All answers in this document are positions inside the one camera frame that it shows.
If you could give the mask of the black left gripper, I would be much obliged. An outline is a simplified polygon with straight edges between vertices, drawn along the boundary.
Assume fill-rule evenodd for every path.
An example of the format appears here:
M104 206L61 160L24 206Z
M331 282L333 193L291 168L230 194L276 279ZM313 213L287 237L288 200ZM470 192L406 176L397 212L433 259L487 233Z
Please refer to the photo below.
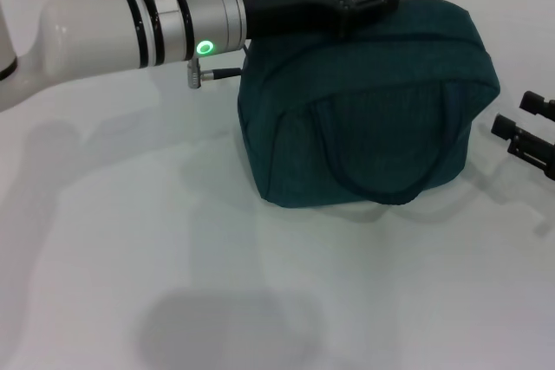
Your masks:
M339 32L340 37L397 11L400 0L243 0L246 37Z

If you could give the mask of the dark teal fabric bag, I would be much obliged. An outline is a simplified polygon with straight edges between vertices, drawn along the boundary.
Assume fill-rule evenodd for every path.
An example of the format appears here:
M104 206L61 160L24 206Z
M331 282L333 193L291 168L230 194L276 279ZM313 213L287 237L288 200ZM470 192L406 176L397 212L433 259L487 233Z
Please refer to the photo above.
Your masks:
M340 41L251 42L238 117L261 198L286 208L403 205L464 169L473 120L500 83L470 14L444 0Z

